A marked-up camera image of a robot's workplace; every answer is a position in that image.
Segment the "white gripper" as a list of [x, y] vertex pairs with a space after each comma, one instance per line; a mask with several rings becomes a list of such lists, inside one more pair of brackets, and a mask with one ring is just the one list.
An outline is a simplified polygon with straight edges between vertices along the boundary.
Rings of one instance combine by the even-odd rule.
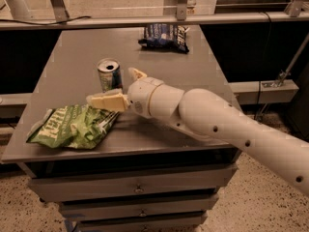
[[134, 82], [128, 87], [127, 99], [121, 89], [113, 89], [88, 96], [87, 104], [97, 109], [124, 112], [128, 109], [128, 100], [133, 112], [144, 118], [151, 118], [151, 95], [158, 86], [163, 84], [163, 81], [147, 77], [144, 72], [135, 68], [129, 68], [128, 73]]

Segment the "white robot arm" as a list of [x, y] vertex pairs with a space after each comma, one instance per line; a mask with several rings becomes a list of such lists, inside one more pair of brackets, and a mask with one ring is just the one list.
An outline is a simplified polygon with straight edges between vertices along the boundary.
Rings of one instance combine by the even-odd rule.
[[186, 92], [135, 68], [128, 71], [133, 83], [126, 93], [109, 90], [88, 96], [87, 103], [117, 112], [131, 109], [200, 141], [227, 142], [309, 195], [308, 142], [258, 123], [209, 90]]

